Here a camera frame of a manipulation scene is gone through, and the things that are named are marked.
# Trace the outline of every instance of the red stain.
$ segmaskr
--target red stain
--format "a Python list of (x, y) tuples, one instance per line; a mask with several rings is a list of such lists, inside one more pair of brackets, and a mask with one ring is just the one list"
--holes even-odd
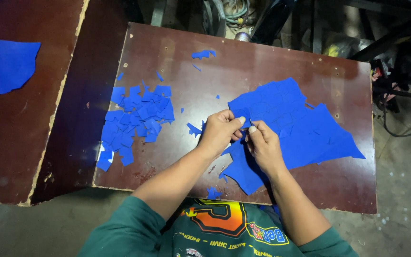
[(209, 174), (213, 171), (213, 169), (216, 167), (216, 165), (214, 165), (211, 169), (209, 169)]
[(156, 175), (155, 167), (151, 167), (150, 171), (147, 174), (141, 176), (140, 184), (145, 183), (145, 181), (149, 180), (149, 178)]

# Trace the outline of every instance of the person's right hand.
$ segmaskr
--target person's right hand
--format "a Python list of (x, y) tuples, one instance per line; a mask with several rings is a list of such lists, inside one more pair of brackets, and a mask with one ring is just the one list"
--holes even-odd
[(280, 169), (286, 169), (280, 149), (279, 136), (264, 121), (254, 121), (245, 137), (248, 150), (255, 157), (261, 170), (271, 177)]

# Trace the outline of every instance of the pile of blue scraps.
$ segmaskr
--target pile of blue scraps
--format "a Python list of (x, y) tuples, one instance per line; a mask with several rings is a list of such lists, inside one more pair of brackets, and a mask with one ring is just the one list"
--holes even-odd
[[(329, 114), (326, 105), (314, 107), (294, 79), (270, 82), (228, 102), (234, 116), (244, 116), (249, 127), (252, 121), (263, 120), (279, 135), (283, 159), (288, 169), (312, 163), (351, 156), (365, 159), (352, 135), (341, 128)], [(232, 163), (222, 172), (234, 179), (247, 194), (254, 193), (267, 181), (250, 155), (245, 135), (231, 144), (222, 155), (231, 154)]]
[(132, 154), (132, 137), (145, 137), (145, 142), (155, 142), (163, 123), (172, 123), (174, 108), (171, 99), (171, 87), (157, 85), (153, 92), (142, 80), (145, 92), (140, 96), (139, 85), (129, 89), (129, 96), (124, 96), (125, 87), (114, 87), (111, 101), (124, 110), (108, 111), (106, 123), (102, 129), (102, 148), (97, 167), (107, 171), (111, 166), (114, 152), (123, 156), (124, 166), (134, 162)]
[(36, 69), (41, 43), (0, 40), (0, 94), (20, 88)]

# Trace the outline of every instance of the green sleeve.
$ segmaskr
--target green sleeve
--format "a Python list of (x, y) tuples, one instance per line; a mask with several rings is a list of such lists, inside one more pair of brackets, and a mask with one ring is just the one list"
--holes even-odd
[(129, 196), (111, 218), (91, 232), (79, 256), (155, 256), (164, 219), (144, 201)]
[(331, 227), (313, 241), (299, 247), (306, 257), (357, 257), (350, 244), (343, 240), (339, 233)]

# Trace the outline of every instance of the black cable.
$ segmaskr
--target black cable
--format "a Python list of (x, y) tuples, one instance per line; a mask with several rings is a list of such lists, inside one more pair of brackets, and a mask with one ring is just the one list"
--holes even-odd
[(388, 100), (388, 96), (390, 96), (389, 93), (386, 94), (386, 97), (384, 98), (384, 102), (383, 102), (383, 127), (384, 127), (385, 130), (386, 130), (391, 136), (393, 136), (393, 137), (400, 137), (400, 138), (402, 138), (402, 137), (409, 137), (409, 136), (411, 136), (411, 133), (410, 133), (410, 134), (405, 134), (405, 135), (397, 135), (397, 134), (391, 132), (391, 131), (388, 129), (388, 127), (386, 126), (386, 101)]

